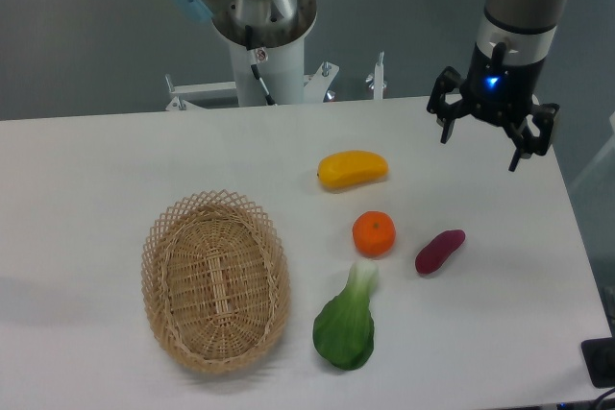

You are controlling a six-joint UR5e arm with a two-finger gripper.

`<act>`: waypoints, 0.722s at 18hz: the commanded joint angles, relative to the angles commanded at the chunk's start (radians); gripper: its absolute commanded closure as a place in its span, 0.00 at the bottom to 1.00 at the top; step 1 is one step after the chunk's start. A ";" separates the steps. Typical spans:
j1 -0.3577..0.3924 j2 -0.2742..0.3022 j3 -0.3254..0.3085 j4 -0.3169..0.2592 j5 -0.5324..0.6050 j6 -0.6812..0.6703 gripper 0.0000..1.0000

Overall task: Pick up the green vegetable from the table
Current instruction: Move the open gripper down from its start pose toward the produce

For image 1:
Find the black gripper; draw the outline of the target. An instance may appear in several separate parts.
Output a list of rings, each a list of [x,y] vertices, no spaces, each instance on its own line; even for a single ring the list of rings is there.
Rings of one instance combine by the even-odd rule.
[[[427,111],[436,116],[442,128],[440,142],[446,144],[455,121],[466,115],[495,127],[506,125],[506,134],[515,146],[508,171],[514,172],[522,159],[533,155],[543,157],[553,144],[560,105],[538,104],[533,94],[545,59],[530,64],[505,64],[504,44],[496,46],[496,61],[492,54],[485,55],[475,46],[467,78],[451,66],[447,66],[436,78]],[[461,89],[463,97],[448,103],[446,97]]]

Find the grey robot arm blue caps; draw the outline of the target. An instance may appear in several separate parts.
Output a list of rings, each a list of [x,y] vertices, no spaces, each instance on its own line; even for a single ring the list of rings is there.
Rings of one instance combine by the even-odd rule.
[[[545,155],[559,107],[533,99],[567,0],[486,0],[466,75],[444,69],[427,109],[442,139],[465,116],[502,128],[514,158]],[[297,104],[304,86],[305,36],[315,0],[173,0],[185,16],[212,23],[228,43],[237,98],[243,107]]]

